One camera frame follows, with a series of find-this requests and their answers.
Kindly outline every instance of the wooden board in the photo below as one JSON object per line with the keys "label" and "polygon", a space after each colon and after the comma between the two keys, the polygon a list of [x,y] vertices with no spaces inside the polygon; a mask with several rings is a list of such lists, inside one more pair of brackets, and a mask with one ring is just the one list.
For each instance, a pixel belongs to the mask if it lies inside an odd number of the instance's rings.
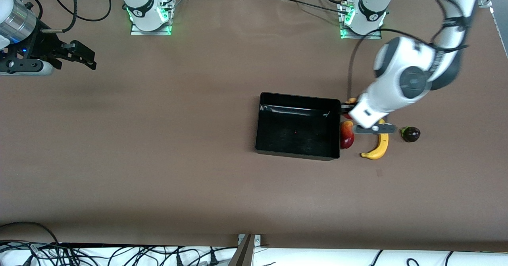
{"label": "wooden board", "polygon": [[[66,27],[71,16],[41,1],[43,20]],[[277,247],[506,250],[508,60],[488,9],[459,78],[390,115],[421,129],[417,143],[391,136],[369,161],[358,154],[376,136],[357,136],[322,162],[257,154],[254,139],[261,92],[346,99],[356,40],[340,38],[335,13],[183,0],[171,36],[144,37],[129,35],[121,4],[60,36],[93,49],[96,71],[65,62],[49,77],[0,78],[0,221],[73,242],[218,245],[251,232]],[[81,16],[106,9],[79,0]],[[441,23],[433,0],[392,0],[390,12],[387,27],[424,39]],[[354,94],[394,36],[362,44]]]}

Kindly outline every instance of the black tray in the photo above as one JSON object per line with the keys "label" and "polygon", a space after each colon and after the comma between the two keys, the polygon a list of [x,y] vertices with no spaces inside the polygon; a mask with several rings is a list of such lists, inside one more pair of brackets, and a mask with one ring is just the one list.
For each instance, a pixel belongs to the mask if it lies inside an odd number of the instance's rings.
{"label": "black tray", "polygon": [[256,151],[330,161],[341,154],[341,102],[261,93]]}

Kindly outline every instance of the banana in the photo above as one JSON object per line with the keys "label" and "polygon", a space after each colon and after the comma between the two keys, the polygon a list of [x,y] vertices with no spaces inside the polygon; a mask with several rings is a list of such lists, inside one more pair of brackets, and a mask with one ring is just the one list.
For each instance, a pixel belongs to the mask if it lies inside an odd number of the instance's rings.
{"label": "banana", "polygon": [[[380,119],[379,123],[384,124],[385,121]],[[377,136],[377,147],[368,153],[361,153],[360,156],[362,158],[377,160],[385,155],[388,148],[388,134],[378,134]]]}

